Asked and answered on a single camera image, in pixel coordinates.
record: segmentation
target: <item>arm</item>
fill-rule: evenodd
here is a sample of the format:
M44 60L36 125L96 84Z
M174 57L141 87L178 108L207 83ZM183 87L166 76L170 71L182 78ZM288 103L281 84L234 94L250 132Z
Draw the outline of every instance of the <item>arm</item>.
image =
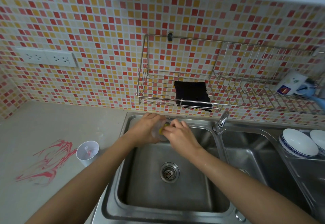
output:
M151 130L163 117L146 113L105 153L61 188L26 224L84 223L116 169L134 147L157 143Z
M318 223L288 199L203 149L184 121L163 134L172 147L201 170L254 224Z

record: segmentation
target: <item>power socket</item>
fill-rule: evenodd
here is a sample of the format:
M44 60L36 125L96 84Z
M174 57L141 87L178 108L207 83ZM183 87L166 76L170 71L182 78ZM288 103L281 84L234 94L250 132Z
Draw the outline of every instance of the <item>power socket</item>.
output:
M51 50L45 52L46 58L50 65L76 67L75 59L72 52Z
M34 48L16 48L24 62L34 64L49 64L43 50Z

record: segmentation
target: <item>chrome faucet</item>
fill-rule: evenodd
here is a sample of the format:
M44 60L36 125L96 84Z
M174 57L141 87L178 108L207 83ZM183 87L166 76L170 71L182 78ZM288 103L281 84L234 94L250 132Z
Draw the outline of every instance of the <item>chrome faucet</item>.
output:
M213 131L215 131L217 135L221 135L225 131L225 128L223 128L223 126L225 125L228 116L229 111L224 111L217 124L212 127Z

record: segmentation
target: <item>mosaic tile wall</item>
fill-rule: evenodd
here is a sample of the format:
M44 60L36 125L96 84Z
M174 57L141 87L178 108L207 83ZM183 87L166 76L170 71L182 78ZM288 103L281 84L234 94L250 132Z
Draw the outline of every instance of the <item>mosaic tile wall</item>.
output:
M0 69L0 122L16 111L26 98Z
M214 117L220 114L139 105L135 92L145 33L311 50L324 44L324 12L320 6L262 0L0 0L0 66L31 101ZM15 47L73 51L78 67L28 64ZM212 67L214 56L207 57ZM158 58L164 68L178 64ZM321 126L325 120L230 111L232 118L253 121Z

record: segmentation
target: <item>bowl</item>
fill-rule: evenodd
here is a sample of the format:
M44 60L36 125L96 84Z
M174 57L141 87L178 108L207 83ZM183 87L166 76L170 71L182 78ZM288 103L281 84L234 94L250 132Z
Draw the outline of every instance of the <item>bowl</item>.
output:
M292 151L295 155L306 158L318 154L318 146L306 134L291 128L284 129L280 135L280 143Z
M312 130L309 135L315 144L317 144L319 153L325 156L325 131Z

